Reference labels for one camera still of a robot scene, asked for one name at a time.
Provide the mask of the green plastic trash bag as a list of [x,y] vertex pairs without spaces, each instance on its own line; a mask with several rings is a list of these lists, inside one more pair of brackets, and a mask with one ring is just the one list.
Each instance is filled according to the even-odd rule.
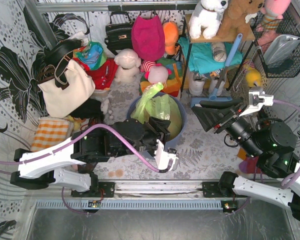
[[149,117],[171,121],[173,102],[169,94],[159,95],[163,88],[164,85],[161,82],[147,86],[141,98],[137,100],[130,117],[142,124],[148,123]]

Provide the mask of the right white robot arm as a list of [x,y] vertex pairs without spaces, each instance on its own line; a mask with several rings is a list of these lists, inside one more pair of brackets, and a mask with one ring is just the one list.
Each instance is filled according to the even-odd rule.
[[[291,128],[280,120],[254,130],[243,117],[248,106],[242,98],[224,102],[202,100],[191,109],[206,132],[226,131],[250,157],[257,157],[256,167],[268,177],[280,181],[300,170],[300,160],[294,153],[298,137]],[[283,188],[225,171],[216,192],[225,197],[247,196],[274,204],[291,210],[292,216],[300,221],[300,176],[291,186]]]

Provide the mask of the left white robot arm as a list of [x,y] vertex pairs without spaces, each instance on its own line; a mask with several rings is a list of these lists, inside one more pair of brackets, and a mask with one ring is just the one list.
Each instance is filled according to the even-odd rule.
[[112,125],[95,124],[65,141],[37,152],[17,149],[14,161],[17,171],[10,183],[26,190],[56,185],[72,190],[73,197],[91,197],[103,192],[92,170],[67,170],[70,165],[86,167],[107,162],[110,158],[136,155],[150,170],[164,174],[178,160],[174,148],[166,148],[170,138],[169,120],[150,117],[141,123],[128,118]]

